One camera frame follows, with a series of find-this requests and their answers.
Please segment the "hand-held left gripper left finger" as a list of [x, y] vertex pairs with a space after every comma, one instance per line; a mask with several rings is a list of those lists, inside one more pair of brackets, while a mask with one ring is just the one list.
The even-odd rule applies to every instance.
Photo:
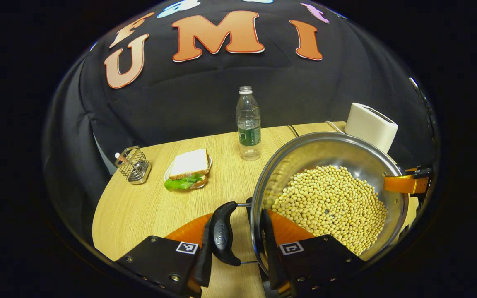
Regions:
[[150, 235], [115, 263], [127, 272], [178, 298], [200, 298], [212, 271], [211, 224], [206, 214], [165, 237]]

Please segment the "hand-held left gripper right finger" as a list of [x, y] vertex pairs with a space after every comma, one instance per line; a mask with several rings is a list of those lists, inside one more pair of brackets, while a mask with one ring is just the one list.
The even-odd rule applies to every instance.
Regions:
[[269, 210], [260, 221], [270, 287], [280, 296], [331, 296], [365, 266], [332, 235], [314, 236]]

